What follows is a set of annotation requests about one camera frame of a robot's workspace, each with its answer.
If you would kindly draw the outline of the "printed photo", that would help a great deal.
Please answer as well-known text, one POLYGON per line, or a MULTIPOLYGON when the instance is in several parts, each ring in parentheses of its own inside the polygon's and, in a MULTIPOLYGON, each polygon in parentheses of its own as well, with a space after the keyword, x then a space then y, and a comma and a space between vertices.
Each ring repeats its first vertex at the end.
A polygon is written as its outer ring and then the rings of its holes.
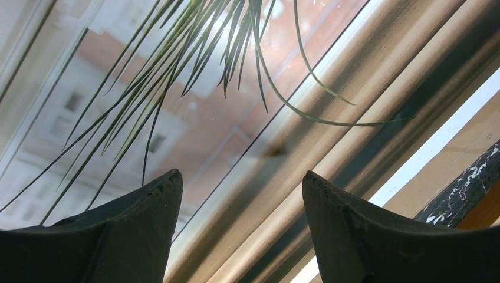
POLYGON ((498 1, 2 1, 1 228, 181 173, 103 282, 237 282, 309 241, 312 170, 378 195, 499 52, 498 1))

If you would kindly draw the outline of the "brown backing board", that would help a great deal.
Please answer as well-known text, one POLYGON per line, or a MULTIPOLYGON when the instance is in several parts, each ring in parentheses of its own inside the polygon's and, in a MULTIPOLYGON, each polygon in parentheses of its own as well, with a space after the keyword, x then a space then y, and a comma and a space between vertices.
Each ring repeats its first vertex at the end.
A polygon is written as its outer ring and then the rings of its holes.
POLYGON ((398 215, 457 229, 499 186, 499 95, 474 96, 453 119, 465 126, 417 173, 394 175, 368 202, 398 215))

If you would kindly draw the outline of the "wooden picture frame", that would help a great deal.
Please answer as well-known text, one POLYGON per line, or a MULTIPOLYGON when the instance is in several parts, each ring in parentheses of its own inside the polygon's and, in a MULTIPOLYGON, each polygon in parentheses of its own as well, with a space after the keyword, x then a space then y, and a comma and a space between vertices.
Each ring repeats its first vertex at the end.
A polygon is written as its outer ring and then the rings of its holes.
POLYGON ((499 186, 494 186, 458 223, 456 228, 477 230, 499 223, 499 186))

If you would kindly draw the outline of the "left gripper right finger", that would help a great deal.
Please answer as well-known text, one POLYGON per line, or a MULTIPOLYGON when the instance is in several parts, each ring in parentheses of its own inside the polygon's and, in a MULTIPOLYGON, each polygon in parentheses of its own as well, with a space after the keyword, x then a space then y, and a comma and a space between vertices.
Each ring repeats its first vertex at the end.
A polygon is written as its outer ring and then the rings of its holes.
POLYGON ((435 226, 393 213, 313 171, 302 198, 323 282, 498 282, 499 228, 435 226))

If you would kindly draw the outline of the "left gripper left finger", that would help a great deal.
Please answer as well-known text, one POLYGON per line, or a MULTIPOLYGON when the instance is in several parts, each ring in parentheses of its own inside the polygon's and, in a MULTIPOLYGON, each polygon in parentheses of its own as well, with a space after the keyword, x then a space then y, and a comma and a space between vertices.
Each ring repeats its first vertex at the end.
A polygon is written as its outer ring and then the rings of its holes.
POLYGON ((162 282, 183 193, 173 169, 51 226, 1 232, 2 282, 162 282))

